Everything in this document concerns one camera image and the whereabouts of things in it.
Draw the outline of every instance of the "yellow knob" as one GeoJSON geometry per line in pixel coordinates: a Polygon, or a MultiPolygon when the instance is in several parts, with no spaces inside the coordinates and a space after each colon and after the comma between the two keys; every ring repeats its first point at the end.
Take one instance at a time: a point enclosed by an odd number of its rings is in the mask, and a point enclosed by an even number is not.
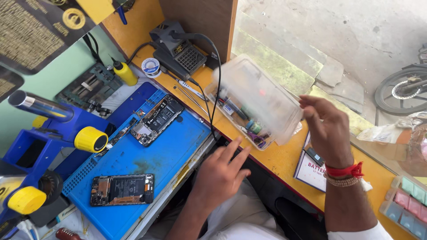
{"type": "Polygon", "coordinates": [[[47,117],[43,117],[43,116],[38,116],[34,119],[34,121],[32,122],[32,126],[35,128],[39,128],[43,125],[43,123],[47,120],[47,117]]]}
{"type": "Polygon", "coordinates": [[[77,133],[74,146],[88,152],[101,152],[108,143],[108,136],[94,127],[85,127],[77,133]]]}
{"type": "Polygon", "coordinates": [[[45,200],[44,192],[30,186],[14,193],[7,202],[7,206],[20,214],[30,214],[39,209],[45,200]]]}

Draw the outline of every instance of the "white screwdriver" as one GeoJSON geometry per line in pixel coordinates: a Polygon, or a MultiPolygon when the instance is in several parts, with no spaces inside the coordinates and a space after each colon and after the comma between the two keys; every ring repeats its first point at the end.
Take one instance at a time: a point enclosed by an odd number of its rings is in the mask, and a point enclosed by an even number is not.
{"type": "Polygon", "coordinates": [[[169,73],[169,71],[162,65],[160,65],[160,70],[164,73],[166,73],[167,75],[171,76],[173,79],[175,79],[175,81],[177,81],[179,84],[181,84],[181,86],[183,86],[184,88],[192,91],[195,95],[197,95],[198,97],[200,97],[203,101],[205,101],[205,97],[203,96],[203,94],[201,94],[200,92],[194,90],[192,87],[190,87],[187,83],[185,83],[182,80],[179,80],[178,78],[174,77],[172,74],[169,73]]]}

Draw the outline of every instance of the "green wall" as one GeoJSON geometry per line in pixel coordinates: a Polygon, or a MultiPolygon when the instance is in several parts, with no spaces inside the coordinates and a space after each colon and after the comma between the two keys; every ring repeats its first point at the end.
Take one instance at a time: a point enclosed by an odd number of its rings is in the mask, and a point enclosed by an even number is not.
{"type": "MultiPolygon", "coordinates": [[[[104,64],[112,64],[109,54],[124,61],[123,55],[108,38],[101,27],[92,31],[99,45],[99,55],[104,64]]],[[[35,75],[22,75],[24,85],[20,88],[52,100],[54,96],[90,66],[95,64],[86,43],[80,39],[35,75]]],[[[21,129],[31,129],[37,115],[10,106],[7,100],[0,103],[0,157],[3,157],[21,129]]]]}

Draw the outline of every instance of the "pink compartment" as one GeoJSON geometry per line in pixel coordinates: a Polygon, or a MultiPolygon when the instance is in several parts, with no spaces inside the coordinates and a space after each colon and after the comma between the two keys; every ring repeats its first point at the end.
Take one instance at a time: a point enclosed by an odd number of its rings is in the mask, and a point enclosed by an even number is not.
{"type": "Polygon", "coordinates": [[[420,217],[421,203],[418,202],[415,198],[409,198],[408,210],[417,217],[420,217]]]}
{"type": "Polygon", "coordinates": [[[410,196],[408,196],[406,193],[398,189],[395,195],[395,202],[400,206],[408,209],[410,198],[411,198],[410,196]]]}
{"type": "Polygon", "coordinates": [[[421,206],[421,212],[419,216],[420,220],[427,223],[427,208],[424,206],[421,206]]]}

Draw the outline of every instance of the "concrete floor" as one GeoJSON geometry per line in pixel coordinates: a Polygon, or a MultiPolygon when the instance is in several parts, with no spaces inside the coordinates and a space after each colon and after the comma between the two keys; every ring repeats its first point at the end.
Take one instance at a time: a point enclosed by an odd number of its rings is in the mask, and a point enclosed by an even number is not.
{"type": "MultiPolygon", "coordinates": [[[[362,116],[374,119],[376,87],[402,67],[418,62],[427,42],[427,2],[398,0],[239,0],[239,9],[258,12],[344,65],[365,88],[362,116]]],[[[380,123],[397,117],[387,114],[380,123]]]]}

